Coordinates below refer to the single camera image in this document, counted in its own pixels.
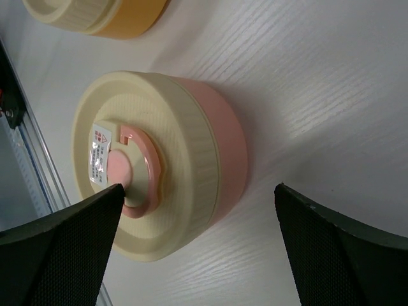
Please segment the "cream lunch box lid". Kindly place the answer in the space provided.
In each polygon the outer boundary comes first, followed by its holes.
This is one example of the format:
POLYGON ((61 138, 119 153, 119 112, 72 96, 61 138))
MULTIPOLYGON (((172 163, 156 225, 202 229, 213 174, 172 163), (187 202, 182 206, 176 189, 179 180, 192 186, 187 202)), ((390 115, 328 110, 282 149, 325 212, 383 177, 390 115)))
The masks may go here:
POLYGON ((76 33, 93 35, 104 29, 119 12, 122 0, 23 0, 39 22, 76 33))

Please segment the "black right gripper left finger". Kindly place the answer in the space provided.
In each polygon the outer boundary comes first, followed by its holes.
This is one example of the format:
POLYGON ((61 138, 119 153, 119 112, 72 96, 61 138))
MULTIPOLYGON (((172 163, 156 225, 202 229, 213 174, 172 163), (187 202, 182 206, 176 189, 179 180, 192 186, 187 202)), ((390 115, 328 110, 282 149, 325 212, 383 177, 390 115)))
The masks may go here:
POLYGON ((125 191, 106 189, 1 232, 1 305, 95 305, 125 191))

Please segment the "cream lid pink valve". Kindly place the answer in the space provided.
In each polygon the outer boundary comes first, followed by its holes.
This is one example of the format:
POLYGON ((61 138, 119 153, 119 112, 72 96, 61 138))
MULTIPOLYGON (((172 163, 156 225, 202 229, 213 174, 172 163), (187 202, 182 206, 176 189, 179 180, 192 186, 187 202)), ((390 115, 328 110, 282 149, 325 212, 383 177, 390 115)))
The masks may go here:
POLYGON ((96 79, 73 123, 73 171, 83 198, 101 190, 89 178, 90 132, 100 120, 144 131, 163 171, 158 207, 138 219, 123 215, 114 249, 135 261, 157 261, 202 234, 219 199, 221 167, 213 130, 193 95, 159 73, 115 71, 96 79))

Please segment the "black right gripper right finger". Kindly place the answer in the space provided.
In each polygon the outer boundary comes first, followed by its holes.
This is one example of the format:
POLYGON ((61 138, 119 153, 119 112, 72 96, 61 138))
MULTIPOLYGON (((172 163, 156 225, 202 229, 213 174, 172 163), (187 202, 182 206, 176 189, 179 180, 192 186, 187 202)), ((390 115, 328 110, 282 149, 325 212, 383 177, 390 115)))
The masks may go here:
POLYGON ((275 209, 302 305, 407 305, 407 238, 279 184, 275 209))

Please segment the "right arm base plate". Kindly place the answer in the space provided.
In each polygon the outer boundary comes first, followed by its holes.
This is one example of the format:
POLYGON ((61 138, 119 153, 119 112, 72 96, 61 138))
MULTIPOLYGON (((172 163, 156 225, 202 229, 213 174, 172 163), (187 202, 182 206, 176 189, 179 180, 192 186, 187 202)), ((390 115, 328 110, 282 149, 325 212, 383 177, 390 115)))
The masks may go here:
POLYGON ((21 125, 26 114, 26 103, 3 43, 1 43, 1 115, 15 129, 21 125))

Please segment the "orange lunch box bowl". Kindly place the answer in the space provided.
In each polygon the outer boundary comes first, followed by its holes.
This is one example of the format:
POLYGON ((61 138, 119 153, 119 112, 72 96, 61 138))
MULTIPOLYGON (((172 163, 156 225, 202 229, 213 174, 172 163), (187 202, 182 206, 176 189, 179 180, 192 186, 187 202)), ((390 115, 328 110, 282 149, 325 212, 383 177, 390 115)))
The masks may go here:
POLYGON ((166 4, 167 1, 120 1, 107 23, 92 35, 116 40, 135 38, 156 22, 166 4))

